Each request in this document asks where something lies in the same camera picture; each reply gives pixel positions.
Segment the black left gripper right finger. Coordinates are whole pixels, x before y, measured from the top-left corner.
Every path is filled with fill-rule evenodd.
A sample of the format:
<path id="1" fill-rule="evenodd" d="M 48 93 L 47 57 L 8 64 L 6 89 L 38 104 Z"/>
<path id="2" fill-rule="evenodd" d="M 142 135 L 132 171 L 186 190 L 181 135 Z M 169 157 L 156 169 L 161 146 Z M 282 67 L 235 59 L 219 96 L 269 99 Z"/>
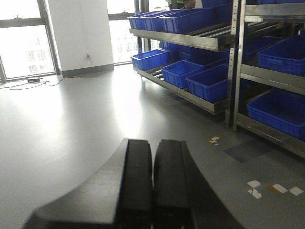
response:
<path id="1" fill-rule="evenodd" d="M 153 182 L 153 228 L 243 228 L 202 175 L 185 141 L 161 140 Z"/>

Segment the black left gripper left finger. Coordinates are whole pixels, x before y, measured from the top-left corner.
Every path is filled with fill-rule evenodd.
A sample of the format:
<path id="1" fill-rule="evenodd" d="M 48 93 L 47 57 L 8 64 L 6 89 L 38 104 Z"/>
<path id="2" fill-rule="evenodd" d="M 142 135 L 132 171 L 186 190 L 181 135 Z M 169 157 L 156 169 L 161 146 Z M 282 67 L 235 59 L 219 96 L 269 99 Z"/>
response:
<path id="1" fill-rule="evenodd" d="M 147 140 L 123 139 L 89 179 L 33 211 L 25 229 L 150 229 L 152 153 Z"/>

